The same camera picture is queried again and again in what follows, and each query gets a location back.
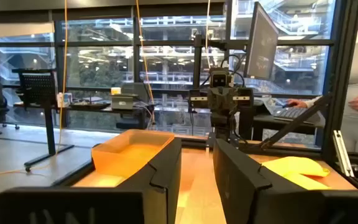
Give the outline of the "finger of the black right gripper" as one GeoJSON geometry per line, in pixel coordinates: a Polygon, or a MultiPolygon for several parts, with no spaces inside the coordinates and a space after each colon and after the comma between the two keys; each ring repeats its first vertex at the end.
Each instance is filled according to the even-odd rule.
{"type": "Polygon", "coordinates": [[[190,90],[188,106],[189,109],[208,109],[208,92],[203,90],[190,90]]]}
{"type": "Polygon", "coordinates": [[[252,88],[236,88],[233,101],[239,107],[250,107],[254,105],[254,92],[252,88]]]}

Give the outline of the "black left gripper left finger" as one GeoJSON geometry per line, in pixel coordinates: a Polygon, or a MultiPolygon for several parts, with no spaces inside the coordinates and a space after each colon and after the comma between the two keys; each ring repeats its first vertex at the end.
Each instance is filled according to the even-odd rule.
{"type": "Polygon", "coordinates": [[[181,177],[181,141],[174,139],[116,187],[79,187],[93,161],[49,187],[0,192],[0,224],[174,224],[181,177]]]}

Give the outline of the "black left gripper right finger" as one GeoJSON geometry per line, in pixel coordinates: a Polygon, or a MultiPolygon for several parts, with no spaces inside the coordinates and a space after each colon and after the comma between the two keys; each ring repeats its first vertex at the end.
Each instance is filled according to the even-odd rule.
{"type": "Polygon", "coordinates": [[[307,190],[217,139],[214,175],[227,224],[358,224],[358,190],[307,190]]]}

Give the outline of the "translucent orange plastic basket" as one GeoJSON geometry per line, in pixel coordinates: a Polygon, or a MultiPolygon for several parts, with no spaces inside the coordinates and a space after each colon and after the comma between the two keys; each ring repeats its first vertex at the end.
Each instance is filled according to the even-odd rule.
{"type": "Polygon", "coordinates": [[[91,150],[96,172],[129,178],[167,146],[175,135],[130,129],[91,150]]]}

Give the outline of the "yellow microfiber towel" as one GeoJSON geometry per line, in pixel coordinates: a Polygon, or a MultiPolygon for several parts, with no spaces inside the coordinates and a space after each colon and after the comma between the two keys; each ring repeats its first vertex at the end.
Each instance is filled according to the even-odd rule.
{"type": "Polygon", "coordinates": [[[288,156],[263,162],[262,165],[306,190],[329,189],[328,186],[310,178],[310,176],[326,177],[330,174],[328,169],[312,159],[288,156]]]}

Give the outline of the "black computer desk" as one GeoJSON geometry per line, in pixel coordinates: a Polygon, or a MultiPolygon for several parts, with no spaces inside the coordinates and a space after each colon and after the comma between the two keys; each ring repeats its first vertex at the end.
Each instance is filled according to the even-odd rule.
{"type": "MultiPolygon", "coordinates": [[[[260,141],[262,140],[263,130],[271,129],[271,130],[280,130],[285,125],[289,123],[289,121],[283,121],[279,119],[274,119],[273,114],[276,110],[281,109],[281,107],[276,107],[273,111],[269,111],[265,106],[259,106],[257,110],[257,114],[254,116],[253,130],[252,130],[252,139],[260,141]]],[[[294,132],[300,134],[315,134],[317,129],[323,129],[325,125],[325,117],[321,113],[319,120],[317,115],[311,117],[304,124],[301,124],[297,127],[294,132]]]]}

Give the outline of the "black computer keyboard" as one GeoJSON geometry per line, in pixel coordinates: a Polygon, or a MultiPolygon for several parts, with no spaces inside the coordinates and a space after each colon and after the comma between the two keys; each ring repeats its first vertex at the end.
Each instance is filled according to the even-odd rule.
{"type": "Polygon", "coordinates": [[[283,121],[293,121],[295,118],[302,115],[306,110],[307,110],[306,108],[295,108],[295,107],[281,108],[274,112],[273,118],[283,121]]]}

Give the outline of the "black computer monitor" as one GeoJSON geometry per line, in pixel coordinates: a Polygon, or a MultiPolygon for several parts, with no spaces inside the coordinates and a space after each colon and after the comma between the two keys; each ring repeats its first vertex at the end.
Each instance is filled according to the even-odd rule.
{"type": "Polygon", "coordinates": [[[279,30],[259,2],[254,3],[244,76],[268,80],[271,76],[279,30]]]}

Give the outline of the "black diagonal brace bar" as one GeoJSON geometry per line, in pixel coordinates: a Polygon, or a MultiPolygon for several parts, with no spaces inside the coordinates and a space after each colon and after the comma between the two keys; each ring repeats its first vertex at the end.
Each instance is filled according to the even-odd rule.
{"type": "Polygon", "coordinates": [[[304,124],[306,121],[308,121],[311,117],[314,115],[317,115],[320,122],[322,119],[320,118],[321,110],[326,107],[327,104],[331,101],[333,94],[328,93],[326,95],[323,95],[321,98],[319,98],[317,101],[315,101],[314,105],[307,110],[304,110],[302,113],[300,113],[298,116],[292,118],[290,122],[285,125],[282,129],[280,129],[276,134],[274,134],[272,137],[262,141],[260,144],[258,144],[258,147],[261,150],[266,150],[267,148],[270,148],[273,146],[276,142],[278,142],[282,137],[287,135],[290,132],[294,132],[294,130],[299,127],[301,124],[304,124]]]}

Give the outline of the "grey electronic device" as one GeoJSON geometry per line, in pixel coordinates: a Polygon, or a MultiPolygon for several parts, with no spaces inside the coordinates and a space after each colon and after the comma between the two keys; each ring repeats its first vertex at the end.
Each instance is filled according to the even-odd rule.
{"type": "Polygon", "coordinates": [[[113,110],[132,110],[136,101],[139,101],[139,96],[135,94],[111,95],[111,108],[113,110]]]}

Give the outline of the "flat black desk device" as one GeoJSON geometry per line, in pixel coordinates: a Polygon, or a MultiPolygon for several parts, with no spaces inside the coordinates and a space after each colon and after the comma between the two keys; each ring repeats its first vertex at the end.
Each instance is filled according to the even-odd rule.
{"type": "Polygon", "coordinates": [[[81,104],[81,103],[77,103],[77,104],[71,104],[70,108],[72,110],[103,110],[105,108],[107,108],[110,104],[109,103],[92,103],[92,104],[81,104]]]}

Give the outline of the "small white boxes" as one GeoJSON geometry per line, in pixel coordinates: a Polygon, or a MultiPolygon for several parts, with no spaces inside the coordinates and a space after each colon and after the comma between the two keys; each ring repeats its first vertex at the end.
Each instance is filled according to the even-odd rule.
{"type": "Polygon", "coordinates": [[[59,108],[69,107],[73,103],[73,95],[71,93],[62,93],[57,94],[57,105],[59,108]]]}

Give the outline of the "black perforated panel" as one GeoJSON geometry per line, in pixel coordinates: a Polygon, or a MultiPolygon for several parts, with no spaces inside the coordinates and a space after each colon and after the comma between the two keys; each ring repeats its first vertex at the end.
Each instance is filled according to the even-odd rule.
{"type": "Polygon", "coordinates": [[[16,68],[20,87],[16,93],[24,107],[57,108],[57,81],[54,69],[16,68]]]}

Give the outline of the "white window blind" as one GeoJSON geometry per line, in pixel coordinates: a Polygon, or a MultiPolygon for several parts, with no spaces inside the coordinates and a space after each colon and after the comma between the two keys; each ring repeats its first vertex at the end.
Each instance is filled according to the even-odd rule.
{"type": "Polygon", "coordinates": [[[52,33],[54,30],[53,22],[0,23],[0,37],[52,33]]]}

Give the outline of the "silver metal bracket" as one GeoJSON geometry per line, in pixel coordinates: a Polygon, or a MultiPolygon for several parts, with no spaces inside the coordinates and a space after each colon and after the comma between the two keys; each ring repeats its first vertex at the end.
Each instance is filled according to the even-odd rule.
{"type": "Polygon", "coordinates": [[[347,177],[354,177],[346,146],[344,144],[342,133],[340,131],[333,131],[333,141],[341,171],[347,177]]]}

